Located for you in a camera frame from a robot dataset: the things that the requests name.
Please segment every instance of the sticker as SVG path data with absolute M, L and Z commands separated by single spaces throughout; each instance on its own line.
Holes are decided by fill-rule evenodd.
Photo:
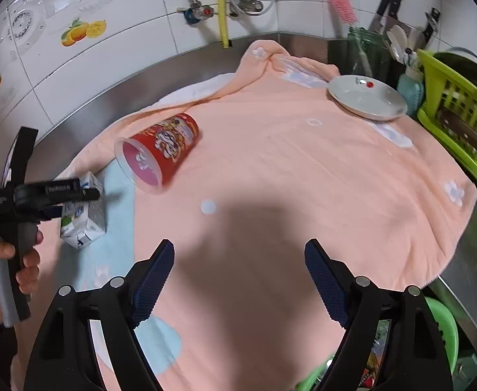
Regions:
M 356 78 L 355 82 L 357 83 L 357 85 L 365 85 L 367 88 L 373 88 L 374 87 L 374 83 L 371 82 L 370 80 L 367 80 L 367 79 Z
M 456 204 L 459 207 L 463 206 L 462 198 L 465 196 L 465 190 L 462 188 L 458 188 L 455 181 L 450 181 L 445 183 L 443 186 L 445 189 L 446 194 L 449 196 L 450 201 Z
M 83 38 L 97 38 L 107 30 L 104 20 L 92 23 L 82 22 L 79 18 L 74 19 L 68 29 L 61 34 L 61 45 L 70 47 Z
M 388 123 L 374 123 L 374 122 L 369 122 L 367 120 L 366 122 L 373 129 L 378 131 L 382 137 L 387 138 L 390 142 L 396 144 L 398 147 L 402 147 L 402 149 L 408 149 L 414 146 L 414 144 L 412 143 L 409 137 L 406 137 L 402 133 L 399 133 L 396 129 L 394 129 Z
M 203 202 L 200 204 L 200 211 L 202 211 L 205 215 L 212 215 L 216 210 L 217 205 L 212 199 L 203 200 Z
M 307 124 L 311 126 L 321 126 L 322 122 L 318 119 L 307 119 Z
M 268 53 L 263 47 L 254 48 L 251 52 L 253 53 L 253 56 L 255 56 L 255 59 L 258 60 L 263 60 L 268 56 Z
M 327 88 L 327 81 L 320 75 L 305 69 L 292 60 L 280 58 L 279 61 L 281 61 L 285 67 L 285 74 L 280 77 L 281 79 L 302 85 L 306 88 Z

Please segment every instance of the green bowl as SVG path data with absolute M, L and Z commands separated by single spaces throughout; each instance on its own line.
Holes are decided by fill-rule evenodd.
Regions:
M 438 328 L 442 333 L 445 342 L 446 355 L 449 358 L 450 372 L 454 373 L 456 368 L 457 352 L 459 350 L 459 335 L 454 316 L 443 303 L 433 298 L 425 297 L 434 320 L 438 323 Z

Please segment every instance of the screw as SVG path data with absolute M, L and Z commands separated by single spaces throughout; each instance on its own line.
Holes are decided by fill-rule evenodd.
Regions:
M 72 291 L 72 288 L 70 287 L 70 285 L 64 285 L 59 289 L 58 293 L 60 296 L 64 297 L 68 295 L 70 291 Z
M 110 280 L 110 286 L 112 288 L 119 288 L 122 284 L 124 284 L 124 278 L 121 278 L 120 276 L 116 276 Z
M 368 287 L 370 285 L 370 279 L 365 276 L 358 276 L 356 278 L 356 283 L 361 287 Z
M 408 291 L 409 291 L 409 294 L 414 296 L 414 297 L 417 297 L 419 296 L 422 292 L 420 291 L 420 289 L 415 286 L 415 285 L 411 285 L 409 288 L 408 288 Z

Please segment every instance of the white plate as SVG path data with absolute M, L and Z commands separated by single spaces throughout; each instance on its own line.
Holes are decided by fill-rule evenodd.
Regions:
M 361 75 L 343 75 L 329 82 L 329 93 L 347 110 L 371 120 L 392 120 L 407 113 L 407 102 L 395 89 Z

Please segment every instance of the pink brush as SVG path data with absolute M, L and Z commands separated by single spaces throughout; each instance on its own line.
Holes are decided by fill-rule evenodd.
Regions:
M 356 17 L 356 14 L 354 14 L 353 6 L 349 0 L 328 0 L 328 1 L 336 9 L 342 23 L 345 23 L 347 25 L 354 25 L 356 22 L 358 22 L 358 18 Z M 362 67 L 364 69 L 365 75 L 367 77 L 372 78 L 372 69 L 370 67 L 367 54 L 365 54 L 365 51 L 362 48 L 360 37 L 358 36 L 357 33 L 353 34 L 353 36 L 358 46 L 358 52 L 360 55 L 360 59 L 362 61 Z
M 353 6 L 349 0 L 328 0 L 328 2 L 331 3 L 338 12 L 338 16 L 340 16 L 342 23 L 354 25 L 358 21 L 356 14 L 354 14 Z

